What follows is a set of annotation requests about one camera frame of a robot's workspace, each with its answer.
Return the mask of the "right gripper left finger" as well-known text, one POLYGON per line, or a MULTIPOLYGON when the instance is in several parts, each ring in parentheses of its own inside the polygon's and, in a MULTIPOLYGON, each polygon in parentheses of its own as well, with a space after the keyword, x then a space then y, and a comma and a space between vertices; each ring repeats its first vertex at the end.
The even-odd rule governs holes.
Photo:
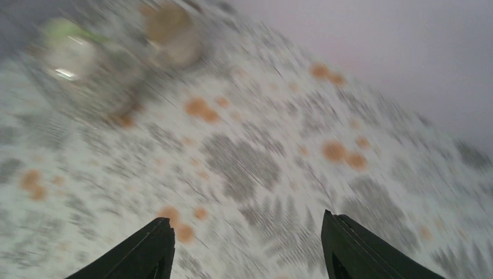
POLYGON ((158 217, 67 279, 170 278, 175 232, 158 217))

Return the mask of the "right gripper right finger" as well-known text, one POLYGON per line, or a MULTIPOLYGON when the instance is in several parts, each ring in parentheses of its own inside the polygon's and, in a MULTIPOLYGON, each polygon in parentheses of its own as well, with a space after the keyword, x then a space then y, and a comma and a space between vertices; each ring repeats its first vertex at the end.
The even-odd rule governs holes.
POLYGON ((324 212, 321 242, 329 278, 443 279, 345 214, 324 212))

